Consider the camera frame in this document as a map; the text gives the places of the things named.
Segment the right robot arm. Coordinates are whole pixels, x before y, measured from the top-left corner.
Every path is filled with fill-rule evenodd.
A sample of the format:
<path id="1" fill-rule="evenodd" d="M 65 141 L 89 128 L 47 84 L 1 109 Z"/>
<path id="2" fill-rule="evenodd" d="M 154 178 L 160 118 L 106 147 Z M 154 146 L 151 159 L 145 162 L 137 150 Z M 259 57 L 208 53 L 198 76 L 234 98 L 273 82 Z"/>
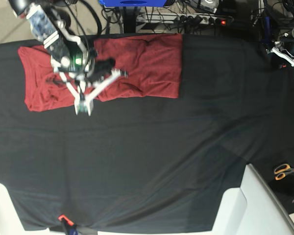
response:
<path id="1" fill-rule="evenodd" d="M 9 1 L 16 17 L 26 18 L 32 35 L 49 53 L 53 71 L 74 97 L 75 113 L 91 115 L 94 99 L 127 73 L 116 69 L 112 58 L 96 61 L 98 54 L 86 35 L 80 37 L 70 32 L 70 17 L 56 7 L 75 3 L 74 0 Z"/>

